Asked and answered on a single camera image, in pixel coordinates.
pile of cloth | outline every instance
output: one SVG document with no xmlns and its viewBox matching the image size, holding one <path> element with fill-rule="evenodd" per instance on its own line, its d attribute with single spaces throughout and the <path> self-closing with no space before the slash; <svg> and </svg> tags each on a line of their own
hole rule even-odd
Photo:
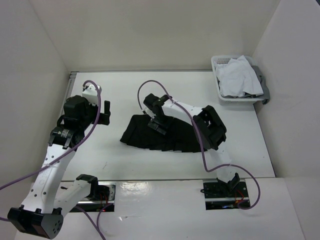
<svg viewBox="0 0 320 240">
<path fill-rule="evenodd" d="M 258 66 L 251 66 L 244 55 L 228 64 L 215 64 L 220 94 L 224 98 L 260 98 L 270 100 L 266 78 Z"/>
</svg>

white cloth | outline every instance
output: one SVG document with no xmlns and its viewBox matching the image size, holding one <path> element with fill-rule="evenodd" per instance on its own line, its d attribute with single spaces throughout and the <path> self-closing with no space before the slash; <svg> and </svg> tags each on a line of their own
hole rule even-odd
<svg viewBox="0 0 320 240">
<path fill-rule="evenodd" d="M 238 59 L 230 59 L 228 64 L 216 64 L 215 73 L 220 83 L 223 97 L 243 97 L 246 93 L 263 95 L 261 84 L 250 63 L 244 55 Z"/>
</svg>

folded black cloth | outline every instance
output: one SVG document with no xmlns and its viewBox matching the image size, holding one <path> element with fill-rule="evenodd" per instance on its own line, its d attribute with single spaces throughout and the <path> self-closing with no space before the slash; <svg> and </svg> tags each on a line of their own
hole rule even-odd
<svg viewBox="0 0 320 240">
<path fill-rule="evenodd" d="M 172 118 L 173 121 L 166 135 L 163 135 L 148 127 L 151 120 L 149 115 L 133 115 L 120 142 L 140 149 L 200 152 L 200 145 L 193 127 L 180 119 L 168 118 Z"/>
</svg>

basket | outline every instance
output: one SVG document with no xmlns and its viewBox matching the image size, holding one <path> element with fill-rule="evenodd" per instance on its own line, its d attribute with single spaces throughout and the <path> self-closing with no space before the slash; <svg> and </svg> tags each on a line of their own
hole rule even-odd
<svg viewBox="0 0 320 240">
<path fill-rule="evenodd" d="M 211 65 L 212 65 L 212 72 L 213 72 L 213 80 L 215 81 L 216 91 L 218 93 L 219 102 L 222 105 L 225 104 L 232 104 L 232 103 L 243 103 L 243 104 L 254 104 L 257 101 L 262 101 L 264 98 L 225 98 L 221 96 L 220 93 L 220 87 L 216 75 L 216 66 L 217 64 L 227 64 L 230 59 L 237 59 L 241 57 L 241 55 L 219 55 L 219 56 L 213 56 L 211 58 Z M 244 56 L 245 59 L 250 63 L 251 66 L 256 66 L 255 60 L 250 56 Z"/>
</svg>

gray cloth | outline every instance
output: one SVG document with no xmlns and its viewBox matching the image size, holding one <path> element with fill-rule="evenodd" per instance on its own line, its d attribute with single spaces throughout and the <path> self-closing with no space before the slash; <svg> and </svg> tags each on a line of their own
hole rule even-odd
<svg viewBox="0 0 320 240">
<path fill-rule="evenodd" d="M 223 98 L 225 99 L 234 99 L 234 98 L 239 98 L 239 99 L 255 99 L 255 98 L 260 98 L 260 99 L 264 99 L 262 100 L 262 104 L 267 104 L 270 100 L 270 91 L 269 88 L 266 85 L 266 78 L 265 76 L 262 74 L 260 68 L 258 66 L 251 66 L 253 68 L 253 70 L 255 71 L 255 74 L 261 84 L 261 88 L 263 90 L 263 95 L 251 95 L 249 93 L 246 93 L 244 96 L 224 96 Z"/>
</svg>

